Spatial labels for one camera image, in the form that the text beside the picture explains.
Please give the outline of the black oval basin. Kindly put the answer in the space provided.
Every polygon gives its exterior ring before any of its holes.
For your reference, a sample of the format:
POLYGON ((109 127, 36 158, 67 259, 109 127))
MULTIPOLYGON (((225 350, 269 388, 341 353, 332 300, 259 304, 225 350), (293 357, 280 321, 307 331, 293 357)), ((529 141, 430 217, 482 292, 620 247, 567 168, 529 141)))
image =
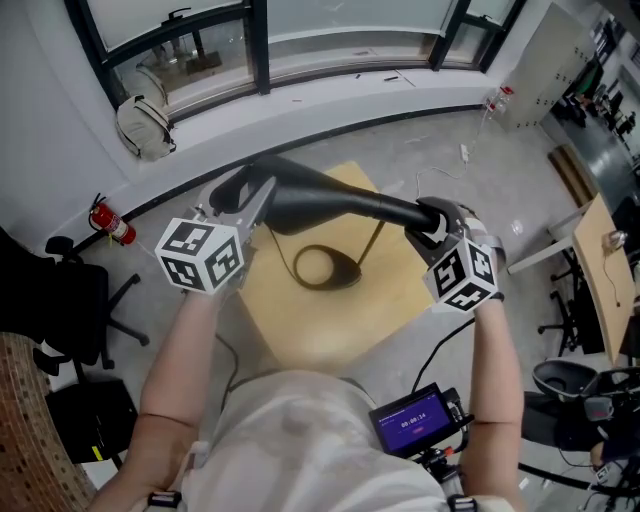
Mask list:
POLYGON ((573 402, 589 396, 597 385, 598 376, 596 370, 564 359, 539 363, 532 372, 538 389, 560 402, 573 402))

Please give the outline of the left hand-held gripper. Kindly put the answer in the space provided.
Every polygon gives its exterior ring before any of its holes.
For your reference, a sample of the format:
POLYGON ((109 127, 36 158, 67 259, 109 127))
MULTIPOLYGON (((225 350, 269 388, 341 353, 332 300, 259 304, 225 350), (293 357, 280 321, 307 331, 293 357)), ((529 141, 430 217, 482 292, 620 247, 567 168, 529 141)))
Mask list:
POLYGON ((172 219, 155 248, 169 282, 183 290, 216 295, 241 287, 253 261, 251 235, 273 199, 277 180, 253 166, 221 175, 209 196, 172 219))

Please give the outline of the black desk lamp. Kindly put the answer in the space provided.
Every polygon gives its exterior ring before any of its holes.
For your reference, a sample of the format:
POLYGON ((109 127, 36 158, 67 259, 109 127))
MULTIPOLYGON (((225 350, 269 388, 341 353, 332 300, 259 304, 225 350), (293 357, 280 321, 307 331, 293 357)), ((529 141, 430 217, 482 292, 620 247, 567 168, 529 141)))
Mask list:
POLYGON ((273 238, 299 234, 344 215, 377 221, 358 259, 326 245, 311 244, 300 249, 292 262, 284 263, 294 281, 310 291, 338 291, 357 284, 362 277, 362 264, 387 224, 425 235, 447 228, 445 214, 422 200, 410 203, 349 185, 279 156, 261 156, 248 167, 251 190, 269 178, 275 180, 275 187, 264 224, 273 238), (329 258, 331 273, 324 281, 313 283, 300 275, 298 263, 308 252, 320 252, 329 258))

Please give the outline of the wooden work table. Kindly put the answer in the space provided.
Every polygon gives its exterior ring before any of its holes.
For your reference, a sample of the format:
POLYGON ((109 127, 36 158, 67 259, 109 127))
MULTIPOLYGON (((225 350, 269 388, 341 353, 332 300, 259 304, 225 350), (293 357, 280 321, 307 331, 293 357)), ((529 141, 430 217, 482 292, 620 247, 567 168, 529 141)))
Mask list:
POLYGON ((514 275, 564 249, 573 249, 591 292, 611 363, 615 363, 620 354, 636 297, 624 250, 614 253, 603 250, 603 236, 614 230, 609 209, 602 196, 597 195, 547 227, 547 233, 554 240, 551 245, 507 266, 508 273, 514 275))

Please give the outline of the wooden step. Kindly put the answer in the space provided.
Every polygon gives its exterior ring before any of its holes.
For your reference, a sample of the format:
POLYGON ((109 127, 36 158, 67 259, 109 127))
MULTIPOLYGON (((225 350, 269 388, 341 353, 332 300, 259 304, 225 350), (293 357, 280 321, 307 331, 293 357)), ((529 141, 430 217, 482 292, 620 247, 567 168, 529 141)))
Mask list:
POLYGON ((556 146, 548 153, 548 159, 578 207, 586 205, 597 196, 595 181, 569 145, 556 146))

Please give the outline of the black flat case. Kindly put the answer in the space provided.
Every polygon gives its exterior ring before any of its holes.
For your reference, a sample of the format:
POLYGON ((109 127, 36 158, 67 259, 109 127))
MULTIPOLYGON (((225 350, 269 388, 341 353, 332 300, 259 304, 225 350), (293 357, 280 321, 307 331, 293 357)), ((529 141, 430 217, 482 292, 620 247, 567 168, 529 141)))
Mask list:
POLYGON ((72 463, 105 461, 128 449, 137 410, 122 380, 69 385, 45 400, 72 463))

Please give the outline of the person's right forearm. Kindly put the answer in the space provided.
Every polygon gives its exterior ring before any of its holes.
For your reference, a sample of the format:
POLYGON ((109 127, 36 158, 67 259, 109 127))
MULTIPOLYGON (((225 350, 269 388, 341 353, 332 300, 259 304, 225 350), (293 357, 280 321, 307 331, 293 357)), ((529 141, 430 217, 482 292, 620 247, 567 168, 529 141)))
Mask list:
POLYGON ((489 299, 474 311, 471 412, 476 421, 520 437, 524 391, 518 354, 503 302, 489 299))

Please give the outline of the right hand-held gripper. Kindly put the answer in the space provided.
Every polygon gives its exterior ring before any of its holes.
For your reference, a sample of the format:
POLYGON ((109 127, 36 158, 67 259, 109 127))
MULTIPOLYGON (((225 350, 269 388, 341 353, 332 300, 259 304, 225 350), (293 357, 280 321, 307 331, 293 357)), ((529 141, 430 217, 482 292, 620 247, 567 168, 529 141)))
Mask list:
POLYGON ((404 229, 406 239, 430 264, 426 285, 434 299, 431 309, 472 312, 498 292, 497 276, 506 260, 501 239, 489 234, 476 214, 461 203, 434 196, 420 197, 416 203, 424 213, 440 213, 449 223, 462 223, 462 232, 449 236, 446 228, 434 233, 404 229))

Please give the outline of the beige backpack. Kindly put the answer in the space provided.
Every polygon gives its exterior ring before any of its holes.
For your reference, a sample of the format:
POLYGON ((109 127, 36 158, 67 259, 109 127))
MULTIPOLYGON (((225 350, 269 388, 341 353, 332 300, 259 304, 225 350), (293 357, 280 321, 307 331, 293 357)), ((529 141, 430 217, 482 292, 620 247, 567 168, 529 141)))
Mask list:
POLYGON ((144 95, 127 99, 116 112, 116 130, 138 159, 153 162, 176 151, 174 124, 144 95))

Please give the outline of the red fire extinguisher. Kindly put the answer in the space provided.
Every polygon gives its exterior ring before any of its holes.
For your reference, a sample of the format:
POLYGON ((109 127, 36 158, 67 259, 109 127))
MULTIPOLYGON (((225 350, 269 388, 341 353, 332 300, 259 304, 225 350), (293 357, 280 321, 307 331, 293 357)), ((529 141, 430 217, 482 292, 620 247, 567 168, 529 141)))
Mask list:
POLYGON ((88 222, 94 231, 105 232, 121 246, 130 245, 136 239, 136 230, 106 204, 104 195, 95 196, 89 209, 88 222))

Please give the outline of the grey locker cabinet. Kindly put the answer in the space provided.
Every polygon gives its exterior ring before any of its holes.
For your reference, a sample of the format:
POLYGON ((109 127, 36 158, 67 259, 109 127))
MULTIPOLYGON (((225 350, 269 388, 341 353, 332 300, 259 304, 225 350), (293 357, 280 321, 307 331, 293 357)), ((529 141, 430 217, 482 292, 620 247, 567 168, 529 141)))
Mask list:
POLYGON ((589 29, 551 3, 504 86, 511 90, 500 117, 506 131, 538 125, 591 60, 589 29))

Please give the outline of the black-framed window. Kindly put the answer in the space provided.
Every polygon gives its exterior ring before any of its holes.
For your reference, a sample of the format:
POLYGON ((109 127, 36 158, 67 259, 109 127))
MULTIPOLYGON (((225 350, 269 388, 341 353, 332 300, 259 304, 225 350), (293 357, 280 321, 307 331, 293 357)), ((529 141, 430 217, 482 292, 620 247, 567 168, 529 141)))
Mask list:
POLYGON ((444 33, 418 43, 268 42, 267 0, 63 0, 113 107, 144 95, 182 120, 248 95, 350 75, 486 72, 526 0, 458 0, 444 33), (183 17, 167 20, 176 9, 183 17))

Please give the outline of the person's left forearm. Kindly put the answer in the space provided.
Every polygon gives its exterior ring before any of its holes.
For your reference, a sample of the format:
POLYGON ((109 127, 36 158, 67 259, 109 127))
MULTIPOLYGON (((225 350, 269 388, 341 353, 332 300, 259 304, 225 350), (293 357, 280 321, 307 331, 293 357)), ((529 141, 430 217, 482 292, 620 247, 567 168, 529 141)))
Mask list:
POLYGON ((140 413, 196 431, 204 417, 219 313, 229 293, 188 293, 143 386, 140 413))

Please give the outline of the black office chair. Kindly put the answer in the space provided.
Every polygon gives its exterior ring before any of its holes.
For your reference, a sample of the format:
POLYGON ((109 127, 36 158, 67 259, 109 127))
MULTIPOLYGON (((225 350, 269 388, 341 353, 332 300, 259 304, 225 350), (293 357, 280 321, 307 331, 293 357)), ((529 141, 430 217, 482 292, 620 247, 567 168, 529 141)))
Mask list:
POLYGON ((581 348, 586 355, 604 353, 604 338, 595 304, 575 251, 564 249, 561 254, 568 263, 568 269, 561 274, 552 274, 550 280, 555 283, 570 277, 572 295, 568 300, 563 300, 558 290, 551 292, 550 299, 558 305, 561 322, 541 325, 537 328, 537 332, 539 335, 550 330, 562 332, 558 357, 562 357, 565 352, 573 353, 578 348, 581 348))
POLYGON ((105 370, 112 370, 115 363, 108 353, 108 328, 128 335, 141 346, 150 343, 146 334, 112 316, 129 289, 141 282, 138 274, 133 274, 114 294, 110 294, 108 271, 102 266, 84 262, 72 239, 52 237, 46 243, 45 252, 60 258, 50 274, 46 295, 47 333, 44 336, 46 344, 58 354, 47 355, 35 348, 33 359, 40 370, 57 376, 60 366, 69 362, 75 368, 101 362, 105 370))

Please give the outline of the black timer screen device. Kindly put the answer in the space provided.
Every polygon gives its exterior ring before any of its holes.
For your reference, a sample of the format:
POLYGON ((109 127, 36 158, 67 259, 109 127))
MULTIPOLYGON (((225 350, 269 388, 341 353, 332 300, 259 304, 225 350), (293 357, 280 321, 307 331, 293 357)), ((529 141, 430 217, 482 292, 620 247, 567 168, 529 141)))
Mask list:
POLYGON ((474 420, 455 388, 443 392, 436 383, 370 411, 369 418, 383 451, 403 459, 433 449, 474 420))

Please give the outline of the white roller blind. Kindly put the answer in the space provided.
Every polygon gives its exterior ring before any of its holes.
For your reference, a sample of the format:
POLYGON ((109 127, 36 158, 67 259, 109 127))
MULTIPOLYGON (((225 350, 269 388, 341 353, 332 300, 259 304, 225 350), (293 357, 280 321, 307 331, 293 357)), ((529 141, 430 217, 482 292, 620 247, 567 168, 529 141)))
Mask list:
POLYGON ((444 33, 458 0, 267 0, 268 42, 418 43, 444 33))

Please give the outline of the person's white t-shirt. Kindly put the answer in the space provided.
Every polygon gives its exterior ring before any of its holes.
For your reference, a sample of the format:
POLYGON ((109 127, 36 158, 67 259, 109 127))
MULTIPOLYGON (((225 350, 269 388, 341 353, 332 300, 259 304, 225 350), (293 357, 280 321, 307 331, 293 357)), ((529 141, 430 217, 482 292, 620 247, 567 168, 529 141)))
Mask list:
POLYGON ((240 384, 182 479, 185 512, 449 512, 429 473, 382 451, 374 406, 356 385, 309 371, 240 384))

